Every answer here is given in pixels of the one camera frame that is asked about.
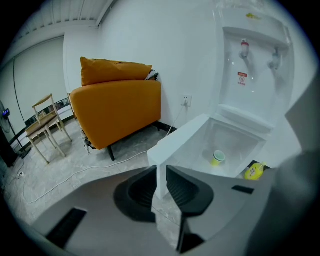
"warning label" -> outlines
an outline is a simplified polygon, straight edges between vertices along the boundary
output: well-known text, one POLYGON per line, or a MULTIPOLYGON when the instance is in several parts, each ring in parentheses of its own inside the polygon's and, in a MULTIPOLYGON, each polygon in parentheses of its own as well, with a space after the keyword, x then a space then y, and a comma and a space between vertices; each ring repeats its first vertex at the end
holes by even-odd
POLYGON ((238 72, 238 77, 239 77, 238 84, 245 86, 246 85, 246 78, 248 77, 248 75, 246 73, 238 72))

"sofa cushion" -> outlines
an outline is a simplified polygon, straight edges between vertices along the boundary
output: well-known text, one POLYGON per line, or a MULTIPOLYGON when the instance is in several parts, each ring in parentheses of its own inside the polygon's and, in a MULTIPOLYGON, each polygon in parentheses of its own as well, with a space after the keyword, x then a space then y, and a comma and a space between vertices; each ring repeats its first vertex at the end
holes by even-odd
POLYGON ((113 81, 144 80, 152 68, 152 65, 134 62, 85 57, 81 57, 80 62, 82 86, 113 81))

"ceiling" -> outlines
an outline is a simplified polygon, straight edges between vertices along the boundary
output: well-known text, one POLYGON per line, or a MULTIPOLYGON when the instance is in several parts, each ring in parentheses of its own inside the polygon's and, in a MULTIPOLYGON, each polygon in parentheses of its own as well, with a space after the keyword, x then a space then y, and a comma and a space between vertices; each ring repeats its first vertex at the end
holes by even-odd
POLYGON ((61 23, 71 24, 83 21, 95 21, 98 26, 113 0, 47 0, 34 12, 12 43, 23 37, 61 23))

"gray floor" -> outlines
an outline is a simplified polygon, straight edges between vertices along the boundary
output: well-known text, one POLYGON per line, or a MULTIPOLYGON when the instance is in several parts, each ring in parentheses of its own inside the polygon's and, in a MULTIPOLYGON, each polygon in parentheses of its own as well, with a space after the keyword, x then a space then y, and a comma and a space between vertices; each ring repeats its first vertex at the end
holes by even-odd
MULTIPOLYGON (((37 147, 50 161, 49 165, 33 148, 24 162, 19 158, 5 176, 7 184, 5 186, 5 199, 12 213, 30 225, 46 209, 81 185, 132 169, 147 167, 149 163, 147 154, 144 153, 109 168, 91 168, 74 175, 68 181, 41 197, 72 174, 88 167, 105 167, 129 159, 152 148, 166 135, 164 131, 159 132, 157 128, 151 126, 117 142, 112 147, 116 158, 113 162, 106 150, 91 150, 91 154, 87 153, 76 120, 67 122, 65 127, 73 142, 70 142, 67 136, 59 130, 55 131, 53 136, 66 153, 66 157, 62 157, 48 139, 43 139, 42 142, 37 144, 37 147), (20 168, 24 176, 16 180, 14 177, 20 168)), ((170 194, 163 200, 154 196, 152 211, 156 214, 158 230, 168 243, 175 248, 179 237, 181 212, 170 194)))

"sofa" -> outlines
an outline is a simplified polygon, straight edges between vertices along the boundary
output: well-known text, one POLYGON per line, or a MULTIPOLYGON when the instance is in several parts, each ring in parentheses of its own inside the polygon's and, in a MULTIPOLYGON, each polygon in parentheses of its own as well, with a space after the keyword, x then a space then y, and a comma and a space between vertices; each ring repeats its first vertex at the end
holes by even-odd
POLYGON ((82 87, 70 94, 74 113, 92 146, 107 148, 114 161, 112 144, 161 118, 161 83, 144 80, 152 66, 83 57, 81 65, 82 87))

